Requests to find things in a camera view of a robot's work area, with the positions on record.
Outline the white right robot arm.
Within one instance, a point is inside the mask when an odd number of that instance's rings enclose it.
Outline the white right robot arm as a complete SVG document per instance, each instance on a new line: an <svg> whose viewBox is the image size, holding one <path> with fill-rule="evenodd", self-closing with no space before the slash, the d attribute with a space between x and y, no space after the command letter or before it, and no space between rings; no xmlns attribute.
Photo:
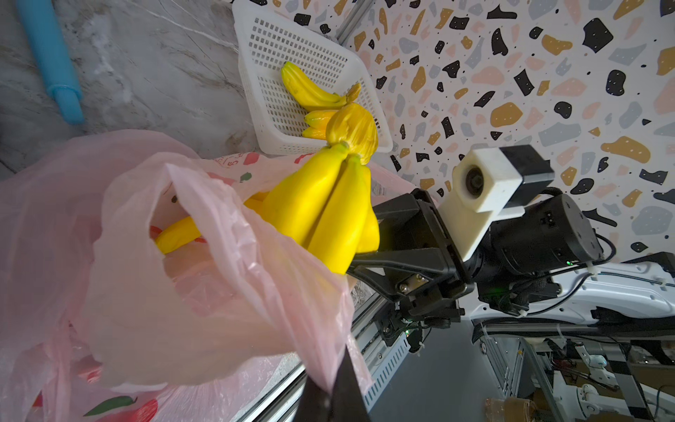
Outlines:
<svg viewBox="0 0 675 422"><path fill-rule="evenodd" d="M615 246L572 198L546 195L523 216L492 223L469 258L427 191L378 205L379 248L355 256L348 274L383 298L375 318L383 339L464 321L476 336L543 336L562 325L588 337L672 337L673 255L615 263Z"/></svg>

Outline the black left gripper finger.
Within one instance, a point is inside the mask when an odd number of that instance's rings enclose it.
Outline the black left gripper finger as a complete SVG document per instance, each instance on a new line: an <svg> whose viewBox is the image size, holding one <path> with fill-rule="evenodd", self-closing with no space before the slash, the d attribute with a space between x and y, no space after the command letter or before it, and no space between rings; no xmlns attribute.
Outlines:
<svg viewBox="0 0 675 422"><path fill-rule="evenodd" d="M308 378L295 413L295 422L370 422L348 351L337 371L332 393Z"/></svg>

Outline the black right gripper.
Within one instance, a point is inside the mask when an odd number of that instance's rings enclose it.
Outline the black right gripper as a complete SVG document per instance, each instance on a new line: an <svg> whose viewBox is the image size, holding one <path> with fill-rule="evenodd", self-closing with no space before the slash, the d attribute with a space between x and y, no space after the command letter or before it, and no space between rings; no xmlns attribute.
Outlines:
<svg viewBox="0 0 675 422"><path fill-rule="evenodd" d="M347 273L387 303L375 317L381 336L450 327L474 282L427 191L416 188L374 207L380 245L355 255Z"/></svg>

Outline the pink plastic bag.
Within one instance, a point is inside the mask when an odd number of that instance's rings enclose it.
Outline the pink plastic bag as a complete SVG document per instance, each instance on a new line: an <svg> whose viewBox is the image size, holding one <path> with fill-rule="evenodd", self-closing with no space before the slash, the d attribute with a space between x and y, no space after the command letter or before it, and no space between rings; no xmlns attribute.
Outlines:
<svg viewBox="0 0 675 422"><path fill-rule="evenodd" d="M313 156L122 130L4 180L2 420L228 421L287 353L331 391L353 278L245 205Z"/></svg>

